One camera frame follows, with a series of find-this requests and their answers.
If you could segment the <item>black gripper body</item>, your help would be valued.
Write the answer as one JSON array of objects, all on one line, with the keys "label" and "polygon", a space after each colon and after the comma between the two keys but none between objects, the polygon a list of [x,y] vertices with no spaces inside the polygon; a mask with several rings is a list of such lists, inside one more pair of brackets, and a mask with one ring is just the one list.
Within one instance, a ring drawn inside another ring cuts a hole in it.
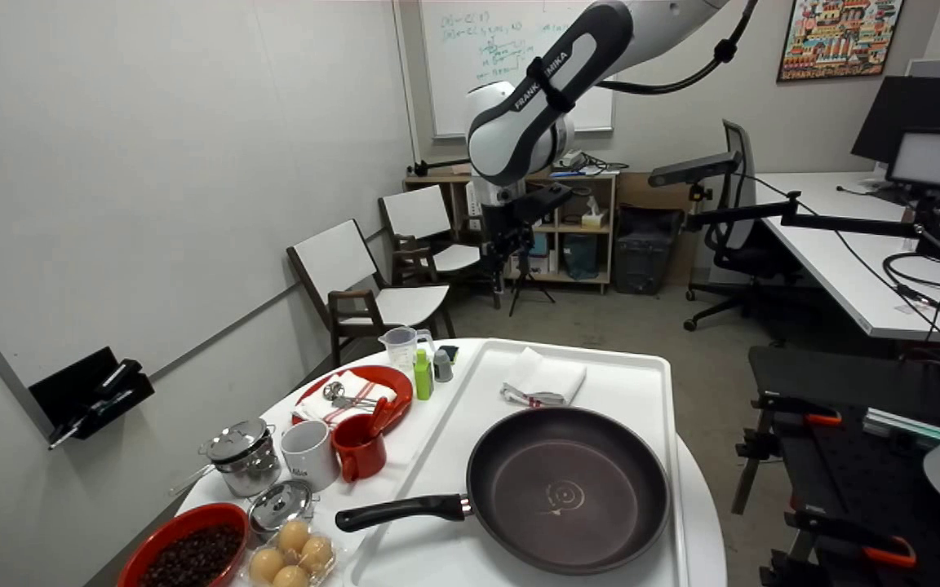
[{"label": "black gripper body", "polygon": [[570,186],[545,186],[483,209],[483,235],[494,253],[512,253],[533,238],[533,226],[574,194]]}]

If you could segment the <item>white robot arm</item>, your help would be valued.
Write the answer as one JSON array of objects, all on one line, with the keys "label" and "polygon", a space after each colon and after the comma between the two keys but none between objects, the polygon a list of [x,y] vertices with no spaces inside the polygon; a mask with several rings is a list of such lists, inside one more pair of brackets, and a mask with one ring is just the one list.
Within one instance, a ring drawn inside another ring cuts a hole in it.
[{"label": "white robot arm", "polygon": [[471,186],[483,206],[483,238],[494,253],[512,253],[523,235],[566,192],[524,192],[524,178],[559,161],[566,118],[591,88],[669,94],[701,81],[734,54],[747,26],[717,41],[710,57],[685,78],[664,83],[618,81],[618,73],[677,49],[728,0],[591,0],[569,28],[536,54],[520,81],[488,83],[467,123]]}]

